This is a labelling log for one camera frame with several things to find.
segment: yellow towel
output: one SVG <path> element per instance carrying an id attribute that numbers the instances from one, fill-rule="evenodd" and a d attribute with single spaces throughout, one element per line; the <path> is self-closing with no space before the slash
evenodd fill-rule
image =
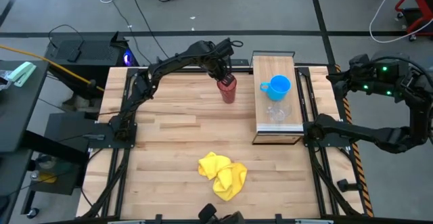
<path id="1" fill-rule="evenodd" d="M 216 177 L 213 186 L 215 194 L 229 201 L 244 186 L 247 168 L 242 163 L 231 163 L 228 157 L 210 152 L 198 160 L 198 172 L 209 180 Z"/>

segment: blue plastic mug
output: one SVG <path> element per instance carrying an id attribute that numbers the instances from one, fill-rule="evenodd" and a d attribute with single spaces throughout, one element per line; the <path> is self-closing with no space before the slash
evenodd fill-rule
<path id="1" fill-rule="evenodd" d="M 271 79 L 271 82 L 260 84 L 260 90 L 266 92 L 268 98 L 273 101 L 284 99 L 291 87 L 290 80 L 284 75 L 276 75 Z"/>

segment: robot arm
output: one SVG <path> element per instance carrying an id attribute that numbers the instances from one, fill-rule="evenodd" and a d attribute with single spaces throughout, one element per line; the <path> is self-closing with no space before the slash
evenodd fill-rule
<path id="1" fill-rule="evenodd" d="M 424 144 L 432 128 L 433 82 L 424 69 L 410 67 L 408 61 L 399 56 L 370 60 L 367 55 L 359 55 L 350 61 L 348 71 L 331 74 L 327 79 L 337 99 L 346 97 L 349 91 L 365 91 L 367 95 L 394 97 L 396 103 L 404 100 L 410 109 L 409 127 L 369 129 L 320 114 L 315 122 L 304 124 L 306 137 L 322 141 L 327 134 L 336 133 L 351 143 L 362 139 L 395 154 Z"/>
<path id="2" fill-rule="evenodd" d="M 232 42 L 229 38 L 217 45 L 210 41 L 198 41 L 189 46 L 185 52 L 164 61 L 158 60 L 157 64 L 151 64 L 148 69 L 140 70 L 136 74 L 131 96 L 124 103 L 119 114 L 110 119 L 115 140 L 126 141 L 129 138 L 135 111 L 142 103 L 154 98 L 160 80 L 171 72 L 195 64 L 207 71 L 211 78 L 229 86 L 234 80 L 234 76 L 231 75 L 230 60 L 230 56 L 234 53 L 232 46 L 242 45 L 242 42 Z"/>

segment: concrete floor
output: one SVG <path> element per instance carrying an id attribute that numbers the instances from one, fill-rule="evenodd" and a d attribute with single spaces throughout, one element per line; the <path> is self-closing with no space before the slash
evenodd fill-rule
<path id="1" fill-rule="evenodd" d="M 319 0 L 327 31 L 367 31 L 376 7 L 382 0 Z M 0 0 L 0 13 L 9 0 Z M 133 0 L 115 0 L 134 31 L 148 31 Z M 327 63 L 327 54 L 320 36 L 319 23 L 312 0 L 138 0 L 154 31 L 194 30 L 303 30 L 317 31 L 310 36 L 248 35 L 230 36 L 242 40 L 245 46 L 235 50 L 234 58 L 251 58 L 255 49 L 296 51 L 297 62 Z M 395 20 L 393 7 L 397 0 L 389 0 L 378 16 L 374 30 L 398 31 L 402 22 Z M 124 20 L 112 4 L 99 0 L 16 0 L 4 23 L 0 26 L 0 44 L 43 55 L 47 38 L 8 37 L 8 32 L 46 33 L 60 24 L 69 24 L 81 32 L 128 31 Z M 71 32 L 59 29 L 58 32 Z M 379 44 L 364 37 L 330 37 L 335 61 L 342 69 L 348 68 L 352 57 L 379 50 L 401 51 L 426 67 L 433 64 L 432 42 L 406 39 L 391 44 Z M 157 37 L 168 55 L 182 52 L 198 39 L 219 42 L 227 35 Z M 395 37 L 380 37 L 382 40 Z M 144 54 L 155 60 L 164 57 L 151 37 L 137 37 Z M 135 53 L 143 64 L 143 59 Z M 1 60 L 32 60 L 32 58 L 0 50 Z M 71 91 L 58 81 L 47 79 L 41 98 L 59 106 Z M 390 98 L 350 93 L 349 102 L 355 124 L 368 127 L 399 127 L 408 125 L 408 109 L 403 103 L 394 104 Z M 28 129 L 43 134 L 50 113 L 57 108 L 38 101 Z M 364 172 L 375 216 L 433 221 L 433 145 L 427 143 L 407 153 L 392 155 L 369 143 L 359 143 Z M 72 196 L 37 194 L 34 207 L 41 214 L 28 220 L 19 215 L 25 191 L 20 194 L 15 215 L 10 223 L 44 223 L 72 219 L 75 216 L 79 191 Z"/>

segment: red cup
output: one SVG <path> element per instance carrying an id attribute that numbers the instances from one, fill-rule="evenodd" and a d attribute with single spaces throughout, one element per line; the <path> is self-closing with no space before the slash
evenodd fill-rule
<path id="1" fill-rule="evenodd" d="M 233 81 L 230 83 L 229 86 L 225 86 L 222 81 L 216 82 L 216 85 L 218 86 L 219 92 L 221 93 L 221 96 L 223 97 L 223 101 L 225 103 L 231 104 L 235 101 L 237 85 L 235 77 L 233 78 Z"/>

